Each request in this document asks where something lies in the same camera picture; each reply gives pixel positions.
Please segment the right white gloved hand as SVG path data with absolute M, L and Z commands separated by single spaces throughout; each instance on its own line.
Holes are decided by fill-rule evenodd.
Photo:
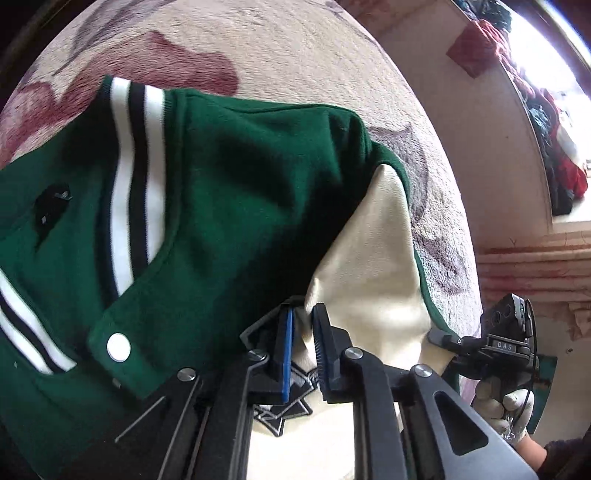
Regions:
M 473 409 L 510 445 L 517 446 L 527 435 L 535 398 L 528 389 L 500 394 L 501 380 L 481 380 L 475 389 Z

